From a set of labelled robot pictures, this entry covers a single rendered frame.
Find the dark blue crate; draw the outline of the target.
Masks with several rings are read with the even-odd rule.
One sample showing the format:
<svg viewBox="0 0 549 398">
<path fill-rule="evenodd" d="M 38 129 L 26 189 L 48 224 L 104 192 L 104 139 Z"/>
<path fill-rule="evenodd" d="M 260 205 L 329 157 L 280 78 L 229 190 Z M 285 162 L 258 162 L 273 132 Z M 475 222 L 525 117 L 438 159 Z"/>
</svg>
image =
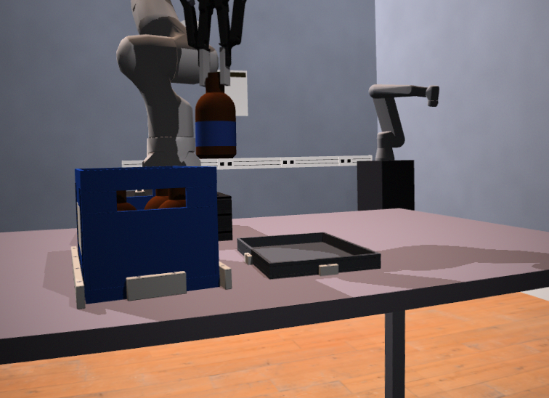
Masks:
<svg viewBox="0 0 549 398">
<path fill-rule="evenodd" d="M 216 167 L 80 169 L 76 221 L 86 304 L 127 299 L 127 277 L 184 271 L 187 291 L 220 287 Z M 144 210 L 155 189 L 184 187 L 186 207 Z M 137 210 L 117 211 L 116 191 L 151 189 L 151 196 L 126 197 Z"/>
</svg>

